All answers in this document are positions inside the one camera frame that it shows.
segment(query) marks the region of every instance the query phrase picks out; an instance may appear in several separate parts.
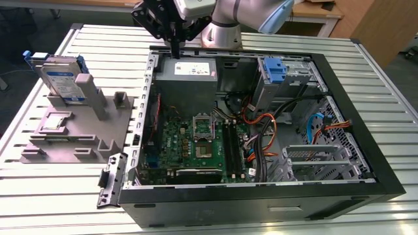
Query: ram slot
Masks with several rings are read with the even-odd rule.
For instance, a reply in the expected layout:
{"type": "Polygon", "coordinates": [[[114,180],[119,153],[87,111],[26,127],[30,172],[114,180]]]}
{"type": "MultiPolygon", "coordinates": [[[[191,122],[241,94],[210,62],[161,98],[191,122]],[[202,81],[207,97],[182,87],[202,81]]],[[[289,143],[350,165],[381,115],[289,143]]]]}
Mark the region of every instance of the ram slot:
{"type": "Polygon", "coordinates": [[[237,125],[231,125],[230,128],[230,148],[231,148],[231,157],[234,164],[234,173],[237,175],[242,174],[242,162],[241,162],[241,153],[239,153],[239,139],[237,133],[237,125]]]}
{"type": "Polygon", "coordinates": [[[227,167],[227,176],[234,174],[234,158],[231,149],[231,139],[230,139],[230,129],[229,123],[222,124],[222,137],[223,137],[223,149],[225,149],[225,162],[227,167]]]}

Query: black computer chassis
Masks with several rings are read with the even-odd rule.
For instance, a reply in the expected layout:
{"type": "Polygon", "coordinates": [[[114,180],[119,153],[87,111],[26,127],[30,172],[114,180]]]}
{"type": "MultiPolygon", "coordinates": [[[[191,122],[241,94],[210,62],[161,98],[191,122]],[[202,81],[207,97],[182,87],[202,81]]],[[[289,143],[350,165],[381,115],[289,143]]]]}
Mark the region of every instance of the black computer chassis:
{"type": "MultiPolygon", "coordinates": [[[[163,50],[166,48],[151,47],[151,49],[163,50]]],[[[189,48],[187,50],[194,50],[195,55],[199,55],[202,51],[213,51],[210,48],[189,48]]],[[[239,49],[226,51],[255,53],[255,51],[239,49]]],[[[141,226],[199,226],[333,219],[369,203],[384,202],[405,194],[405,189],[326,57],[322,54],[299,52],[262,51],[261,53],[298,54],[311,58],[344,118],[353,123],[350,132],[356,137],[377,182],[303,184],[279,187],[265,185],[223,188],[122,189],[119,205],[141,226]]]]}

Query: power supply label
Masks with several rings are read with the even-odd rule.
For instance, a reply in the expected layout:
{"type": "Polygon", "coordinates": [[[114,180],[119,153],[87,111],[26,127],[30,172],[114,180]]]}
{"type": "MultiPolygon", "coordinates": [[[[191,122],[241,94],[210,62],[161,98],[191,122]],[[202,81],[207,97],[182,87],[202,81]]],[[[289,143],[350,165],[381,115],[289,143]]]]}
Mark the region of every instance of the power supply label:
{"type": "Polygon", "coordinates": [[[47,72],[55,90],[66,101],[80,102],[86,100],[82,89],[78,87],[76,77],[71,72],[47,72]]]}
{"type": "Polygon", "coordinates": [[[175,75],[210,75],[209,63],[177,62],[175,75]]]}

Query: case side panel hinge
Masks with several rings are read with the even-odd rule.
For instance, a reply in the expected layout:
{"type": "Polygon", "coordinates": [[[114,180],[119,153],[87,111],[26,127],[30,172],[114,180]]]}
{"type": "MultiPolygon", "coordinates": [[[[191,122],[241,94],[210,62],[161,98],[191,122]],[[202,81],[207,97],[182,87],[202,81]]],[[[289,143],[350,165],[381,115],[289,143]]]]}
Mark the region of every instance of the case side panel hinge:
{"type": "Polygon", "coordinates": [[[119,194],[122,188],[127,154],[118,153],[110,157],[106,170],[102,170],[99,186],[102,187],[98,209],[119,208],[119,194]]]}

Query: slotted metal table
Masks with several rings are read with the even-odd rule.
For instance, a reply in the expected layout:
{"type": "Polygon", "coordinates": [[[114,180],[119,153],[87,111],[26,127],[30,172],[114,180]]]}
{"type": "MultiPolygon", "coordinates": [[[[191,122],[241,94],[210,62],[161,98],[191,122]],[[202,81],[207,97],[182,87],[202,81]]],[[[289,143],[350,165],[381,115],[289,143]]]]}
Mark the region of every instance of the slotted metal table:
{"type": "MultiPolygon", "coordinates": [[[[22,164],[20,153],[50,101],[42,80],[0,140],[0,234],[406,234],[418,231],[418,115],[362,45],[349,39],[242,34],[245,49],[322,53],[329,60],[406,194],[334,220],[142,229],[123,209],[96,210],[104,164],[22,164]]],[[[150,45],[163,45],[142,28],[83,25],[56,51],[80,53],[106,95],[141,97],[150,45]]],[[[189,43],[201,46],[201,40],[189,43]]],[[[133,142],[127,133],[126,143],[133,142]]]]}

